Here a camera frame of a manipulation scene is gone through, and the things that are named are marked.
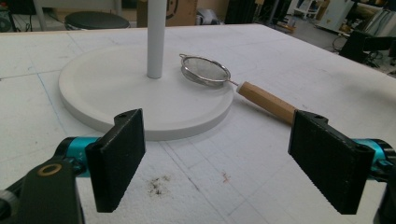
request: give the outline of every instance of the strainer metal rim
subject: strainer metal rim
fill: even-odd
[[[204,81],[210,81],[210,82],[218,82],[218,83],[223,83],[223,82],[226,82],[226,81],[230,81],[230,79],[231,79],[231,73],[230,73],[230,71],[229,71],[224,65],[222,65],[221,63],[218,63],[218,62],[216,62],[216,61],[214,61],[214,60],[211,60],[211,59],[208,59],[208,58],[205,58],[205,57],[201,57],[201,56],[186,55],[186,54],[182,54],[182,53],[180,53],[179,56],[181,57],[181,65],[182,65],[182,67],[183,67],[187,72],[189,72],[190,74],[194,75],[194,76],[197,77],[198,79],[201,79],[201,80],[204,80]],[[205,60],[205,61],[208,61],[208,62],[210,62],[210,63],[213,63],[213,64],[217,65],[218,67],[220,67],[220,68],[226,73],[227,78],[226,78],[226,79],[223,79],[223,80],[219,80],[219,79],[211,79],[211,78],[207,78],[207,77],[201,77],[201,76],[198,76],[198,75],[194,74],[194,73],[186,66],[186,64],[184,63],[187,59],[191,59],[191,58],[193,58],[193,59],[202,59],[202,60]]]

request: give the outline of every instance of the white machine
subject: white machine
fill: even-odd
[[[340,32],[339,29],[350,9],[352,9],[353,4],[354,2],[351,0],[331,1],[318,26],[331,31]]]

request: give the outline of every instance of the screw hole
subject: screw hole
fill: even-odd
[[[120,115],[117,116],[117,118],[118,118],[118,119],[126,118],[126,114],[120,114]]]
[[[356,149],[360,152],[369,152],[370,150],[372,150],[370,147],[364,145],[357,145]]]

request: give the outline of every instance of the white pole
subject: white pole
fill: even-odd
[[[148,1],[148,77],[163,75],[163,40],[167,0]]]

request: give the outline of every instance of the black stool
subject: black stool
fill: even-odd
[[[123,17],[105,12],[81,11],[64,18],[67,30],[124,29],[130,26]]]

